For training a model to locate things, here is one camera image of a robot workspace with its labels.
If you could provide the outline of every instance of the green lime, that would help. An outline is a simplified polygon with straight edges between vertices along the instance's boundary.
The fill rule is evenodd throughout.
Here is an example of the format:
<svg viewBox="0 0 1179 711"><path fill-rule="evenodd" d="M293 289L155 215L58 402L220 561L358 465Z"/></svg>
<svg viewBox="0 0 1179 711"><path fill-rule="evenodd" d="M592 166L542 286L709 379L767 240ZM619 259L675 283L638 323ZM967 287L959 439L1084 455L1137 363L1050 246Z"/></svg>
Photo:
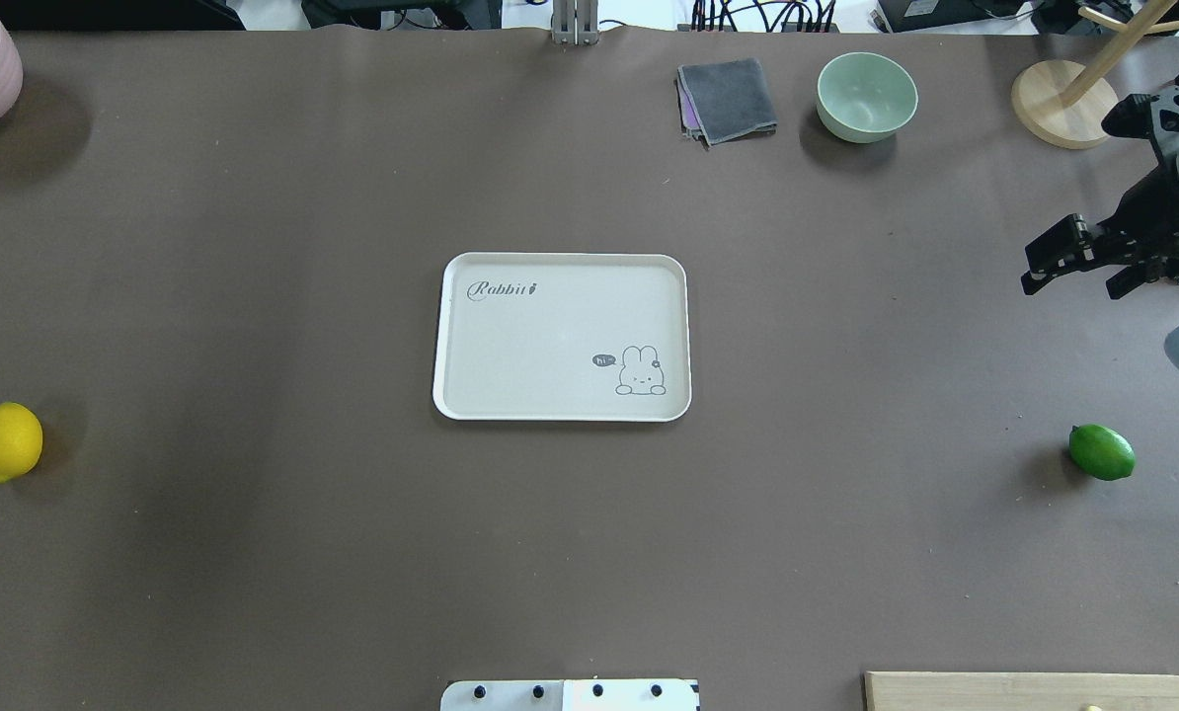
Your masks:
<svg viewBox="0 0 1179 711"><path fill-rule="evenodd" d="M1081 470L1105 482L1122 480L1134 473L1134 448L1126 437L1102 424L1073 428L1067 440L1068 454Z"/></svg>

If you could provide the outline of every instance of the white label sticker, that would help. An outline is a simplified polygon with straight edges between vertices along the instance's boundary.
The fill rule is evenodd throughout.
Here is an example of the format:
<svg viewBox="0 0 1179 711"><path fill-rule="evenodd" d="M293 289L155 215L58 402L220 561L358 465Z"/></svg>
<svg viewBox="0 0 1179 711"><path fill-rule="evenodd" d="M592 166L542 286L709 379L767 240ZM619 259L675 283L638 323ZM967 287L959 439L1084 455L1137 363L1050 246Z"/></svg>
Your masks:
<svg viewBox="0 0 1179 711"><path fill-rule="evenodd" d="M936 9L937 5L941 5L941 0L914 0L913 4L907 6L905 14L902 15L902 18L930 15Z"/></svg>

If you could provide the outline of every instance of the rectangular tray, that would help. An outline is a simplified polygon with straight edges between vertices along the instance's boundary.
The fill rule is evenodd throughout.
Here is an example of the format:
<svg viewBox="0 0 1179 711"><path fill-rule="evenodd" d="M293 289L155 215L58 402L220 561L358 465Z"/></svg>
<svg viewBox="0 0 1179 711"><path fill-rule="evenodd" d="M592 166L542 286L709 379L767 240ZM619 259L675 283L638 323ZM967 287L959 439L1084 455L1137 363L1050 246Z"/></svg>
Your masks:
<svg viewBox="0 0 1179 711"><path fill-rule="evenodd" d="M690 408L685 270L663 255L454 257L432 399L455 420L680 417Z"/></svg>

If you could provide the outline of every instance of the lime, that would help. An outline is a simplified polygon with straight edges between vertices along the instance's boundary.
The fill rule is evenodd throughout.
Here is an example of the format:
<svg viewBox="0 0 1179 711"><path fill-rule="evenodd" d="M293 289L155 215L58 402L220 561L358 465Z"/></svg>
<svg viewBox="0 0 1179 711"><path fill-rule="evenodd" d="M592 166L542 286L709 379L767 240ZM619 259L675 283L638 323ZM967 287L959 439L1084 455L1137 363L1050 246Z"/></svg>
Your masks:
<svg viewBox="0 0 1179 711"><path fill-rule="evenodd" d="M40 420L18 402L0 404L0 483L24 476L40 459Z"/></svg>
<svg viewBox="0 0 1179 711"><path fill-rule="evenodd" d="M1102 424L1073 428L1067 450L1072 454L1073 462L1096 480L1122 480L1134 473L1134 448L1126 437Z"/></svg>

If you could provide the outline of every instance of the mint green bowl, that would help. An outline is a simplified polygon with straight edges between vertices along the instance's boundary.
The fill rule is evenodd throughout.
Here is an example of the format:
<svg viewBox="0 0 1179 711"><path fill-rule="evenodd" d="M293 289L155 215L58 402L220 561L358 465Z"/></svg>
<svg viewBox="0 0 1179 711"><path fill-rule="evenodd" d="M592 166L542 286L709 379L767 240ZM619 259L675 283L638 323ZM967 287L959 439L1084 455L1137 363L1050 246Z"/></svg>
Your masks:
<svg viewBox="0 0 1179 711"><path fill-rule="evenodd" d="M830 133L874 143L915 116L918 88L894 60L870 52L839 54L818 75L818 117Z"/></svg>

